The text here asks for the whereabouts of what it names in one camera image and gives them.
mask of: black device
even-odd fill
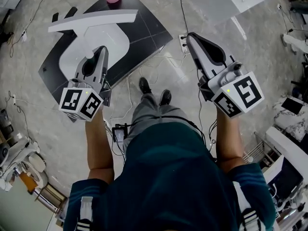
[[[301,174],[285,158],[281,172],[269,183],[269,186],[274,189],[273,184],[275,184],[277,189],[276,199],[285,200],[302,182]]]
[[[114,142],[123,143],[124,139],[126,139],[128,134],[128,125],[116,124],[114,128],[112,128],[112,138]]]

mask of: black mat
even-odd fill
[[[134,23],[118,24],[129,38],[130,46],[128,53],[108,70],[107,79],[112,87],[146,58],[172,40],[172,36],[164,26],[139,0],[120,0],[114,4],[108,4],[106,0],[98,0],[85,13],[118,9],[137,9],[138,13]],[[59,68],[59,59],[74,39],[74,36],[63,35],[46,57],[38,72],[58,103],[63,88],[67,87],[68,83]]]

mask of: black cable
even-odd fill
[[[50,218],[49,223],[48,223],[48,225],[47,225],[46,231],[47,231],[48,228],[49,228],[49,225],[50,225],[50,223],[51,223],[52,218],[53,218],[53,214],[51,215],[51,218]]]
[[[289,34],[289,29],[288,29],[287,24],[286,24],[286,22],[285,22],[285,19],[284,19],[284,15],[283,15],[282,10],[281,10],[281,14],[282,14],[282,18],[283,18],[283,21],[284,21],[285,29],[287,30],[287,34]]]
[[[288,18],[289,22],[295,27],[295,23],[291,20],[291,13],[290,14],[290,18],[288,17],[288,15],[286,14],[286,12],[283,10],[282,6],[280,6],[280,9],[282,11],[282,14],[285,14],[285,16]]]
[[[208,129],[208,135],[210,136],[210,130],[212,128],[213,125],[215,125],[215,123],[217,122],[217,119],[212,123],[212,125],[210,126],[210,128]]]
[[[197,77],[198,77],[198,81],[199,81],[199,72],[198,72],[198,68],[197,68]],[[199,121],[200,121],[200,125],[201,125],[201,131],[203,131],[203,126],[202,126],[202,122],[201,122],[201,109],[202,109],[202,103],[201,103],[201,99],[200,99],[200,92],[201,90],[199,89],[199,93],[198,93],[198,98],[199,98],[199,102],[200,102],[200,110],[199,110]]]
[[[112,151],[116,156],[122,156],[123,154],[119,155],[119,154],[115,153],[115,151],[113,150],[114,142],[113,142],[112,131],[111,131],[110,128],[108,127],[107,122],[104,121],[104,123],[105,123],[105,128],[106,128],[107,132],[108,132],[108,133],[110,134],[110,136],[111,136],[111,140],[112,140],[111,151]]]
[[[211,134],[216,127],[217,127],[217,123],[213,126],[212,130],[209,133],[210,140],[212,140]]]
[[[212,143],[212,145],[211,145],[211,148],[210,148],[209,152],[211,152],[211,150],[212,150],[212,148],[213,148],[213,145],[216,144],[216,140],[212,140],[211,143]]]
[[[307,30],[301,30],[301,29],[290,29],[289,33],[293,32],[293,31],[302,31],[302,32],[308,32]]]
[[[126,162],[126,159],[125,159],[125,156],[124,156],[125,153],[124,153],[124,151],[121,150],[121,148],[119,146],[119,142],[117,141],[117,138],[115,139],[115,141],[116,141],[117,147],[119,148],[119,150],[120,150],[120,152],[123,156],[123,161],[124,161],[123,164],[125,164],[125,162]]]
[[[6,97],[4,98],[4,100],[5,100],[5,102],[6,102],[5,109],[8,107],[8,101],[9,101],[11,98],[13,98],[13,96],[11,96],[11,91],[9,91],[9,99],[7,99]],[[28,137],[31,138],[31,137],[30,137],[30,134],[29,134],[29,129],[28,129],[28,123],[27,123],[26,115],[25,115],[24,111],[22,110],[22,108],[21,108],[20,106],[18,106],[18,105],[15,105],[15,106],[16,106],[16,109],[17,109],[17,112],[18,112],[18,113],[22,113],[22,112],[23,112],[23,114],[24,114],[24,116],[25,116],[25,122],[26,122],[26,128],[27,128]]]
[[[25,32],[26,32],[26,30],[28,29],[28,27],[29,27],[29,26],[31,25],[31,23],[33,22],[33,20],[34,20],[35,16],[37,15],[37,12],[38,12],[39,7],[40,7],[40,5],[42,4],[42,2],[43,2],[43,0],[41,0],[41,1],[39,2],[38,8],[37,8],[37,10],[35,11],[34,16],[32,17],[32,19],[30,19],[30,23],[26,26],[25,30],[23,30],[23,33],[21,34],[21,36],[19,37],[19,39],[18,39],[17,42],[15,42],[15,43],[13,43],[14,36],[15,36],[15,34],[13,34],[13,38],[12,38],[12,41],[11,41],[12,44],[11,44],[11,48],[10,48],[10,57],[11,57],[11,58],[12,58],[13,55],[14,55],[14,45],[17,44],[17,43],[20,41],[20,39],[23,37],[23,35],[25,34]]]
[[[12,166],[14,160],[19,156],[19,154],[25,149],[25,147],[23,149],[20,150],[20,152],[16,155],[16,157],[13,158],[13,160],[10,162],[10,164],[7,166],[7,168],[5,169],[3,175],[0,177],[0,179],[3,178],[3,176],[5,175],[5,173],[9,170],[9,168]]]
[[[187,27],[187,23],[186,23],[185,13],[184,13],[184,10],[183,10],[182,0],[180,0],[180,2],[181,2],[182,13],[183,13],[183,17],[184,17],[185,26],[186,26],[186,31],[187,31],[187,35],[188,35],[188,27]]]

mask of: wall outlet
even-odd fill
[[[179,40],[180,40],[180,46],[181,46],[182,52],[186,54],[188,52],[186,36],[184,34],[180,34]]]
[[[16,105],[16,95],[13,95],[13,104]]]

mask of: shoulder strap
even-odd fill
[[[247,201],[241,186],[238,182],[233,182],[239,207],[242,213],[242,223],[240,225],[240,231],[265,231],[264,223],[259,219],[255,210],[251,208],[251,205]]]

